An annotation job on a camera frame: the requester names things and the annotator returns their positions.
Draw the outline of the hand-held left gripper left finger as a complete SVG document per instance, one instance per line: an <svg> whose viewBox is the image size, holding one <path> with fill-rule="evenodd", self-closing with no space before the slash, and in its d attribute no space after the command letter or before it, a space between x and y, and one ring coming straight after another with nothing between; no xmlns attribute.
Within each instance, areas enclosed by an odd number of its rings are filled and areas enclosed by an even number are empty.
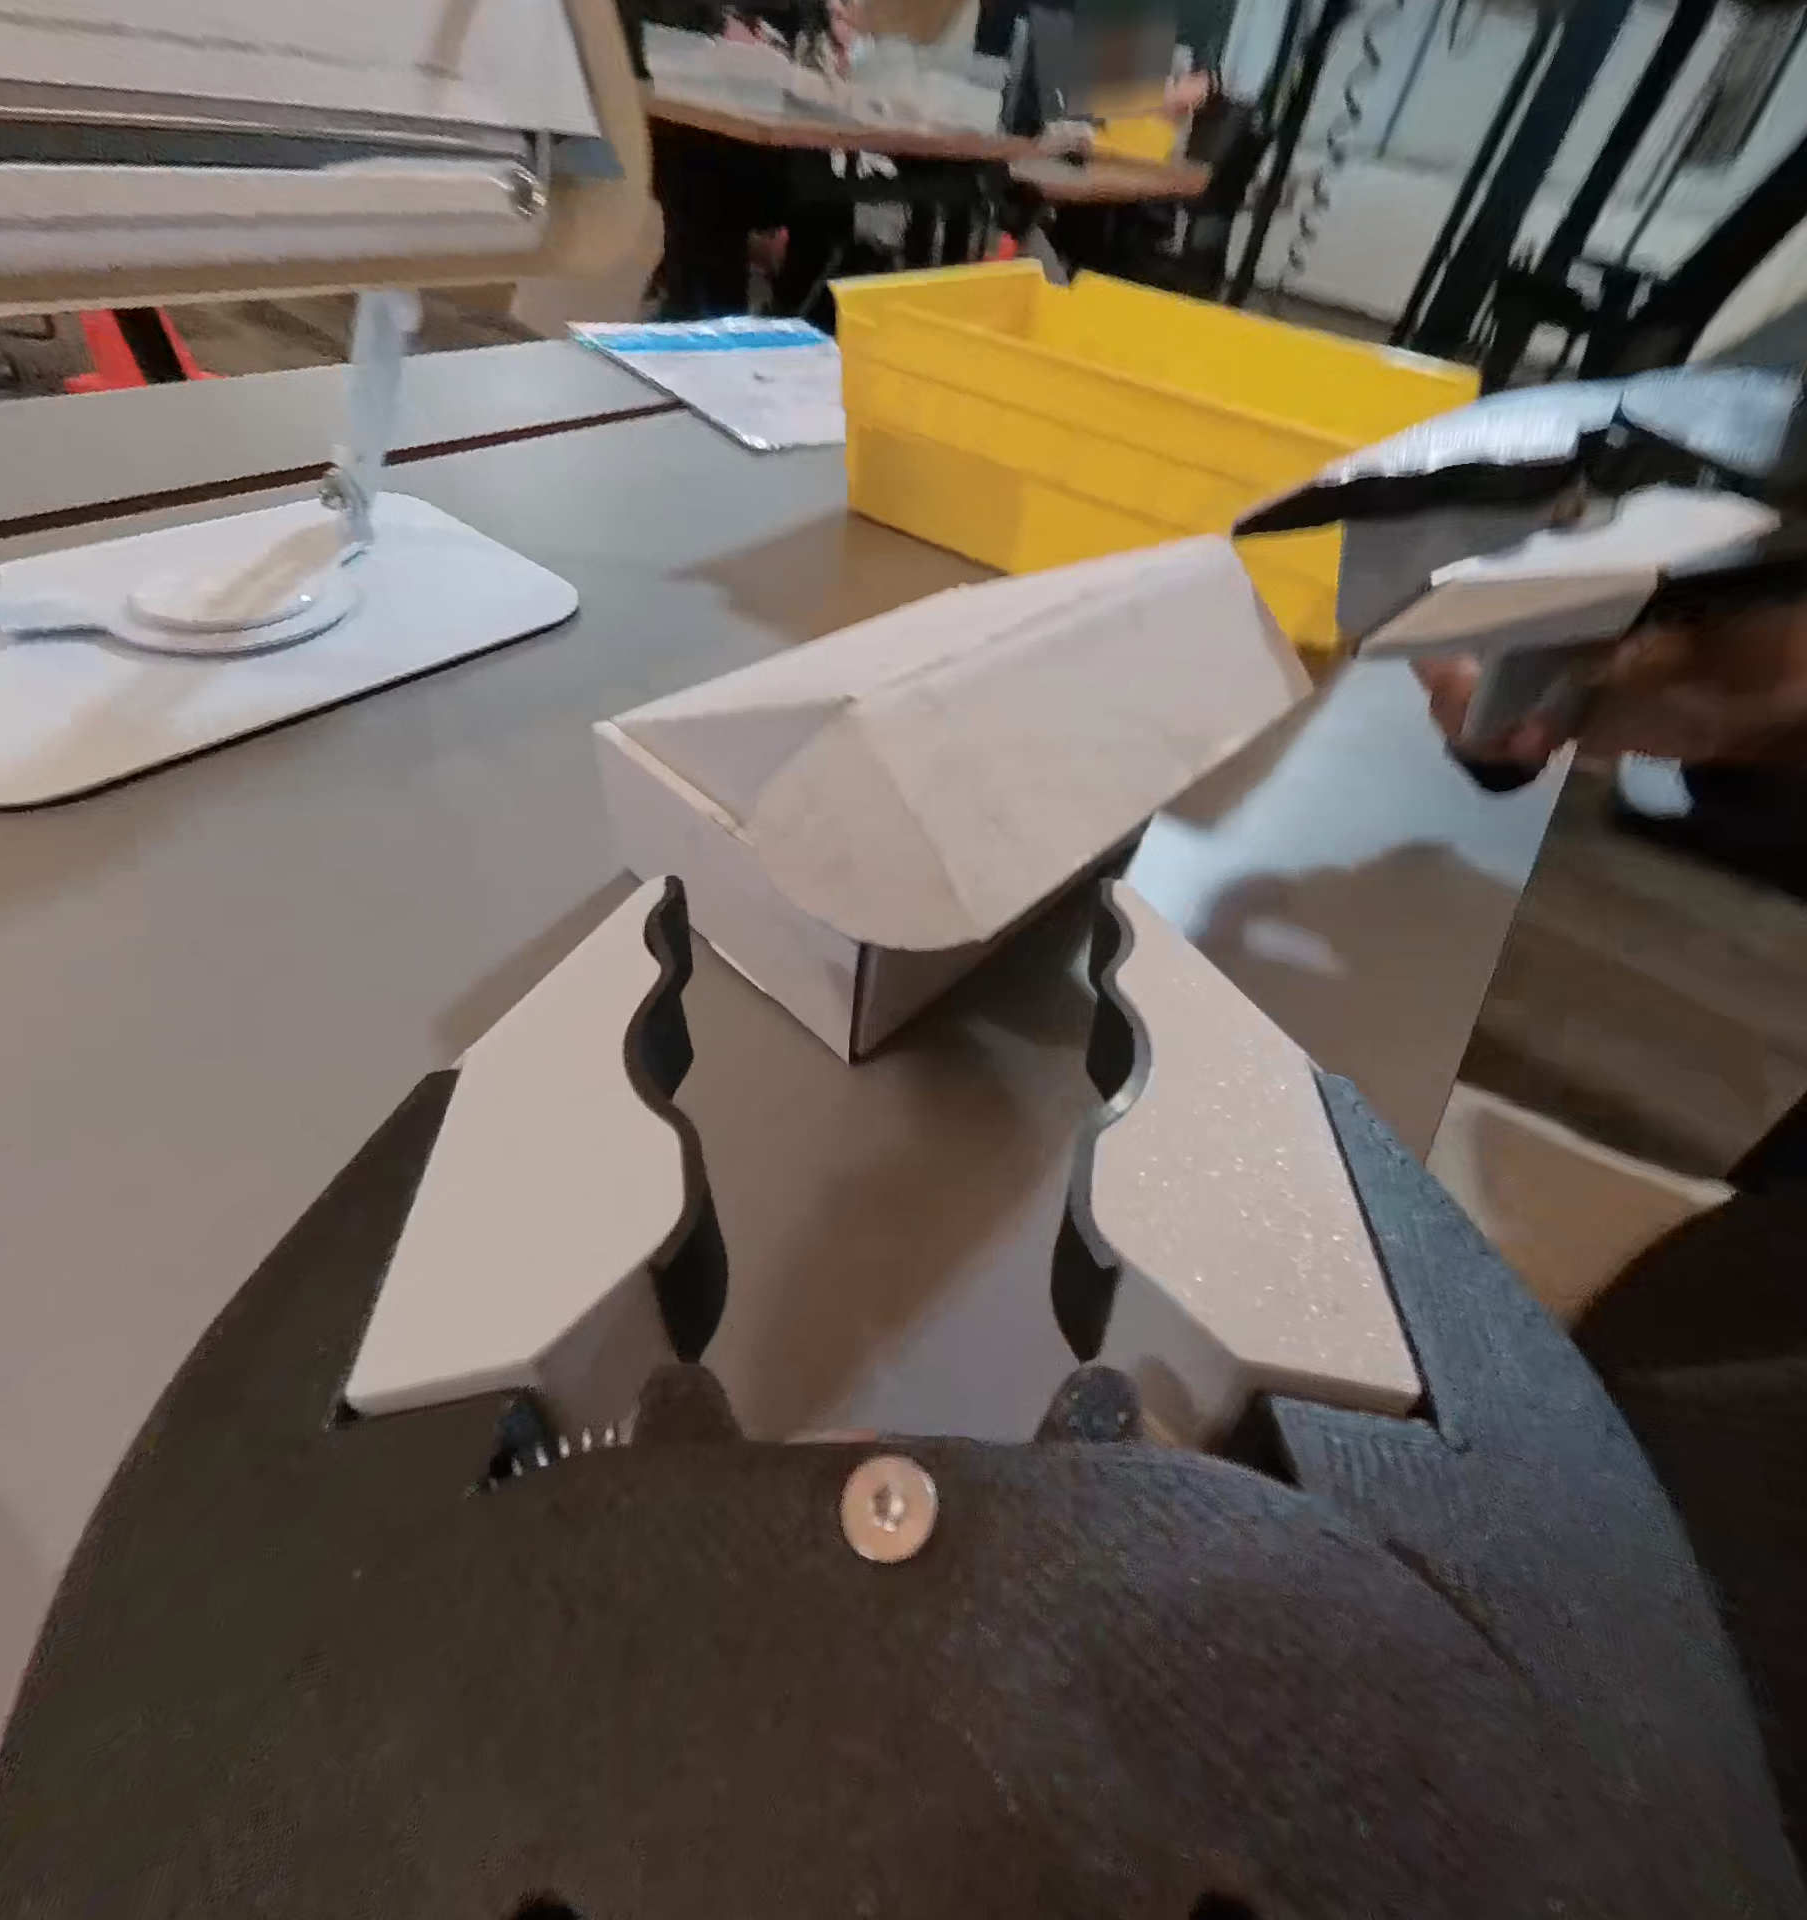
<svg viewBox="0 0 1807 1920"><path fill-rule="evenodd" d="M630 1428L699 1362L724 1239L696 1124L677 876L641 882L464 1058L343 1388L359 1418L532 1395Z"/></svg>

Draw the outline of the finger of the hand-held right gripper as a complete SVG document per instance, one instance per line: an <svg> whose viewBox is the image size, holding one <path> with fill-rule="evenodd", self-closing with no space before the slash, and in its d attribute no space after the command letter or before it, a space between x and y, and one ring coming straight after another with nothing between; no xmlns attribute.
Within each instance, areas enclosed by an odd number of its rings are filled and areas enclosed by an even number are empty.
<svg viewBox="0 0 1807 1920"><path fill-rule="evenodd" d="M1582 487L1622 379L1503 392L1349 455L1237 517L1234 540L1340 532L1337 635L1360 641L1446 563L1544 529Z"/></svg>
<svg viewBox="0 0 1807 1920"><path fill-rule="evenodd" d="M1437 568L1360 635L1360 656L1424 659L1604 641L1691 568L1743 559L1780 513L1725 490L1641 490L1573 525Z"/></svg>

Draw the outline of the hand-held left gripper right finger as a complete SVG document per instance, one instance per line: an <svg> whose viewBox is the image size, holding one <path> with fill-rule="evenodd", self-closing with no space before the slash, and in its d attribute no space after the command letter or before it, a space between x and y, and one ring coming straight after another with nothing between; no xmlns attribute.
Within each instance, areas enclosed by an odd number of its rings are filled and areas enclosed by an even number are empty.
<svg viewBox="0 0 1807 1920"><path fill-rule="evenodd" d="M1409 1419L1424 1374L1316 1061L1122 881L1090 941L1096 1109L1052 1312L1143 1428L1219 1450L1260 1398Z"/></svg>

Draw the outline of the yellow plastic bin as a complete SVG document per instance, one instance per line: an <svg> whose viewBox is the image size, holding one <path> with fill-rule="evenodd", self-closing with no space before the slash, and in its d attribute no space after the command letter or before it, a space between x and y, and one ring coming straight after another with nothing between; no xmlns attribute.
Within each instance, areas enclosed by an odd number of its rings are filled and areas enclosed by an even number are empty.
<svg viewBox="0 0 1807 1920"><path fill-rule="evenodd" d="M1030 261L833 297L851 510L1006 577L1230 535L1482 392L1442 358Z"/></svg>

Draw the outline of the white cardboard mailer box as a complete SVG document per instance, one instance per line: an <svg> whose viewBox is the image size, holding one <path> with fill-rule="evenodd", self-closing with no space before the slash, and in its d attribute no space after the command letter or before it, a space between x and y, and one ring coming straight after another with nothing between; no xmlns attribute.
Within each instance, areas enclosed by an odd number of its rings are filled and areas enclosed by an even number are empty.
<svg viewBox="0 0 1807 1920"><path fill-rule="evenodd" d="M1309 693L1227 538L939 590L593 729L626 872L856 1064Z"/></svg>

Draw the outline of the grey desk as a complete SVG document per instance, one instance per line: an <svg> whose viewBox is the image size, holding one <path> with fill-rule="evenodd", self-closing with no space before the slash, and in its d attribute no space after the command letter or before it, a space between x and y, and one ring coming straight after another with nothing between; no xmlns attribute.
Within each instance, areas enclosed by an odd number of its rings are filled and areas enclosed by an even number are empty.
<svg viewBox="0 0 1807 1920"><path fill-rule="evenodd" d="M0 562L291 504L341 370L0 402ZM844 508L839 452L747 455L575 346L428 355L399 490L565 577L554 635L74 805L0 815L0 1737L58 1582L200 1334L359 1146L626 891L592 729L982 578ZM1134 885L1430 1151L1564 793L1491 800L1398 666L1331 693L1160 824ZM704 1131L763 1331L747 1419L915 1410L1009 1334L1082 1084L1036 941L871 1073L699 961ZM821 1301L759 1131L848 1146L841 1227L930 1230Z"/></svg>

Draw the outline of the person's right hand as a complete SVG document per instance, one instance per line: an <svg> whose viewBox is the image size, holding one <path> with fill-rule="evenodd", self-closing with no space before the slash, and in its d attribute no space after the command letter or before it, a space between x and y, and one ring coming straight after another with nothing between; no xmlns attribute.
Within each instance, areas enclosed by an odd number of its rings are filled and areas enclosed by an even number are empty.
<svg viewBox="0 0 1807 1920"><path fill-rule="evenodd" d="M1430 659L1418 678L1455 759L1528 783L1561 750L1679 763L1807 763L1807 601L1641 623L1588 678L1568 720L1528 712L1473 750L1473 659Z"/></svg>

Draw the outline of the beige chair seat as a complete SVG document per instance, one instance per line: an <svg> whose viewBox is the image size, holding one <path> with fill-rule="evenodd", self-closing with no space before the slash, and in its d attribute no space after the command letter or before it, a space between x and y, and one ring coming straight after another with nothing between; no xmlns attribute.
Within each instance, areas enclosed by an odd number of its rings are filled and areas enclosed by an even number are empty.
<svg viewBox="0 0 1807 1920"><path fill-rule="evenodd" d="M1716 1179L1620 1155L1473 1085L1449 1096L1430 1173L1567 1328L1638 1257L1732 1197Z"/></svg>

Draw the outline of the person's torso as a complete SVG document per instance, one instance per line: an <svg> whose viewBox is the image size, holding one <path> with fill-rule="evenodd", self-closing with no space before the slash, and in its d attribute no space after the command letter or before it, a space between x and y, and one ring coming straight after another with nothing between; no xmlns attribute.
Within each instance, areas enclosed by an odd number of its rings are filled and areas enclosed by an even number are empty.
<svg viewBox="0 0 1807 1920"><path fill-rule="evenodd" d="M1664 1482L1756 1693L1807 1878L1807 1096L1577 1345Z"/></svg>

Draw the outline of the white document stand wooden board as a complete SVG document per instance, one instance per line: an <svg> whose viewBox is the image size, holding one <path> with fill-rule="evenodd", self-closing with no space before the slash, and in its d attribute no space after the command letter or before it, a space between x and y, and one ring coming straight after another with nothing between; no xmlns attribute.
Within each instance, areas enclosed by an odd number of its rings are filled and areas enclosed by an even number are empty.
<svg viewBox="0 0 1807 1920"><path fill-rule="evenodd" d="M0 811L137 783L580 611L386 490L428 291L636 300L662 250L619 4L565 4L599 136L0 85L0 314L355 297L316 499L0 571Z"/></svg>

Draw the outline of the background wooden table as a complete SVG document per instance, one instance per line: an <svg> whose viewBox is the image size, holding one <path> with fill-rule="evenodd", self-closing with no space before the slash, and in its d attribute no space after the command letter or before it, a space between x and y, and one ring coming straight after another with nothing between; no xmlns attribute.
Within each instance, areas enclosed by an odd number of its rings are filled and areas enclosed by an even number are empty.
<svg viewBox="0 0 1807 1920"><path fill-rule="evenodd" d="M994 167L1058 204L1191 204L1204 197L1212 186L1212 167L1188 158L1067 155L1048 149L1038 139L839 122L792 107L759 112L720 95L660 91L657 85L641 85L638 95L657 125L723 139L750 149L860 153L891 161Z"/></svg>

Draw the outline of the blue white paper leaflet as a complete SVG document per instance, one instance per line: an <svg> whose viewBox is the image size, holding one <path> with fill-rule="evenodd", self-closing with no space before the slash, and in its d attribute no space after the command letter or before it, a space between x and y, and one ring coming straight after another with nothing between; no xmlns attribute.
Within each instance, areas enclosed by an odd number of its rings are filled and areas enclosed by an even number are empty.
<svg viewBox="0 0 1807 1920"><path fill-rule="evenodd" d="M569 340L754 455L844 447L833 334L802 320L572 323Z"/></svg>

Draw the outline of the printed instruction sheet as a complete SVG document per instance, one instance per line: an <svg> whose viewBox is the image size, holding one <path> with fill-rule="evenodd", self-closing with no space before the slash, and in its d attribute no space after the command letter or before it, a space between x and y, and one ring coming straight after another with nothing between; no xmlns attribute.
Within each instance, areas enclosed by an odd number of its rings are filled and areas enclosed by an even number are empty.
<svg viewBox="0 0 1807 1920"><path fill-rule="evenodd" d="M565 4L0 4L0 85L604 131Z"/></svg>

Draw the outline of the black metal frame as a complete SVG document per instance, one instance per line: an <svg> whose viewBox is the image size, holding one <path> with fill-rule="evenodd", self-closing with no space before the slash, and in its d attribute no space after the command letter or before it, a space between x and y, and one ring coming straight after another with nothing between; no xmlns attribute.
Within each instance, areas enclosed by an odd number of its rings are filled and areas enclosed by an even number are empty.
<svg viewBox="0 0 1807 1920"><path fill-rule="evenodd" d="M1807 4L1231 4L1227 292L1486 386L1807 349Z"/></svg>

